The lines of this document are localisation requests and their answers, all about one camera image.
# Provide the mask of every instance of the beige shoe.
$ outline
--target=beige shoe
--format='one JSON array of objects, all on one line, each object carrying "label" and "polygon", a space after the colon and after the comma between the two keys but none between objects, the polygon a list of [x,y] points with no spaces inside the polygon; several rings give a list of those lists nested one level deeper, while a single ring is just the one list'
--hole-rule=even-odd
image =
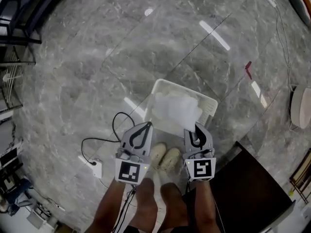
[{"label": "beige shoe", "polygon": [[164,143],[158,143],[156,144],[151,150],[150,150],[150,159],[151,159],[151,166],[153,166],[155,169],[158,168],[160,161],[162,160],[163,156],[166,153],[166,145]]},{"label": "beige shoe", "polygon": [[169,173],[180,158],[180,151],[177,148],[170,149],[164,156],[159,169]]}]

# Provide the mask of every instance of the marble floor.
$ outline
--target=marble floor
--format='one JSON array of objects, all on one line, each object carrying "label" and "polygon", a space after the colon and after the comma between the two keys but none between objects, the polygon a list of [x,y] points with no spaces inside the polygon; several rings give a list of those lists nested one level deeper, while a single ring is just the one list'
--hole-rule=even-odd
[{"label": "marble floor", "polygon": [[[65,208],[51,211],[84,230],[114,177],[117,144],[88,141],[104,176],[94,178],[78,158],[85,137],[113,139],[119,112],[142,122],[155,81],[164,78],[219,102],[209,127],[216,157],[239,140],[286,190],[311,145],[311,130],[288,129],[287,66],[292,83],[311,85],[311,33],[288,0],[62,0],[44,24],[37,64],[17,87],[24,107],[14,116],[24,137],[24,172],[34,187]],[[246,74],[249,69],[252,79]],[[121,134],[129,119],[116,120]],[[180,139],[155,132],[179,146]],[[159,213],[165,206],[156,191]],[[126,221],[135,212],[129,207]]]}]

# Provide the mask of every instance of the white plastic basket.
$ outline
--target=white plastic basket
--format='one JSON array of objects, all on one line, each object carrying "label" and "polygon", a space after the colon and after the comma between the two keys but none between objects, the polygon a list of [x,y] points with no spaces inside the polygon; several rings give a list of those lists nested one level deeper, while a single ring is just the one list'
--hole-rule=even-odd
[{"label": "white plastic basket", "polygon": [[208,96],[205,96],[199,92],[193,91],[191,89],[185,88],[181,85],[175,84],[173,82],[158,79],[152,89],[151,95],[148,100],[146,114],[144,121],[150,121],[153,123],[154,128],[171,133],[180,137],[183,137],[183,131],[180,131],[180,126],[172,124],[172,127],[167,129],[161,127],[159,119],[152,114],[152,108],[155,101],[155,94],[161,92],[163,94],[168,94],[170,91],[176,91],[179,93],[186,94],[198,100],[198,107],[202,109],[202,115],[200,116],[198,122],[205,125],[209,116],[213,117],[215,115],[218,102]]}]

